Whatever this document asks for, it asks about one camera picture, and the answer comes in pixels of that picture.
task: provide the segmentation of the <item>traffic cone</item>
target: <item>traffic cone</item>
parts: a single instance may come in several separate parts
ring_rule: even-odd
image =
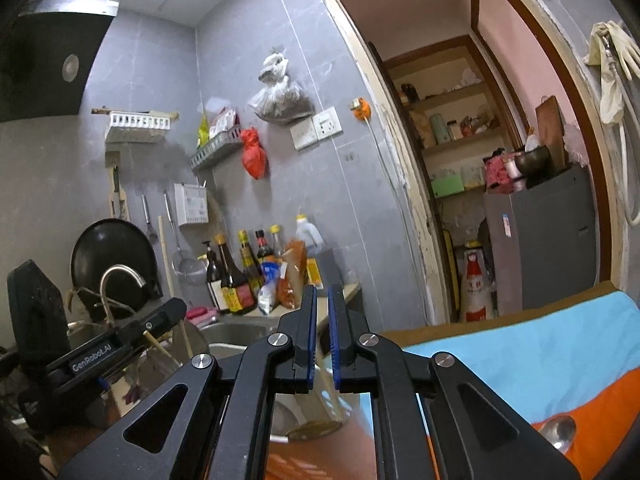
[[[480,321],[494,318],[491,292],[482,273],[478,250],[465,251],[466,273],[462,283],[460,321]]]

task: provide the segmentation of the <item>brown cloth edge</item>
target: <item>brown cloth edge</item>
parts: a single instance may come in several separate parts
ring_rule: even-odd
[[[474,332],[480,332],[482,330],[492,330],[494,328],[501,328],[503,326],[531,321],[617,291],[618,289],[613,285],[613,283],[607,280],[605,282],[597,283],[583,292],[564,298],[564,300],[555,301],[547,306],[534,308],[532,310],[523,310],[516,314],[509,314],[507,316],[487,319],[484,321],[476,321],[473,323],[447,323],[436,326],[425,326],[411,330],[391,330],[389,332],[383,332],[382,335],[396,343],[398,346],[404,348],[406,346],[425,343],[427,341],[434,341],[457,335],[466,335]]]

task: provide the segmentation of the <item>refrigerator sticker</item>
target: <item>refrigerator sticker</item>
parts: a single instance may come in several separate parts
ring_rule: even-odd
[[[509,216],[502,215],[502,223],[504,224],[504,234],[507,238],[511,238],[511,225],[509,224]]]

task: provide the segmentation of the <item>gray refrigerator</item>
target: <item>gray refrigerator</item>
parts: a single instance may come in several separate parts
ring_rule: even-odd
[[[596,217],[587,168],[487,190],[498,314],[539,308],[596,280]]]

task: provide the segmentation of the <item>silver bolt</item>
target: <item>silver bolt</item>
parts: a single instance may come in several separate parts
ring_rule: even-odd
[[[380,339],[378,339],[378,336],[375,334],[362,334],[358,341],[360,341],[362,346],[375,346],[378,344]]]
[[[275,334],[271,334],[269,336],[269,344],[271,346],[283,346],[287,344],[289,340],[289,336],[287,334],[283,334],[281,332],[276,332]]]
[[[209,354],[198,354],[194,355],[193,358],[191,358],[191,364],[193,365],[193,367],[199,369],[211,366],[212,362],[213,357],[211,357]]]
[[[442,366],[443,368],[449,368],[456,362],[456,358],[448,352],[438,352],[433,356],[433,360],[436,361],[438,366]]]

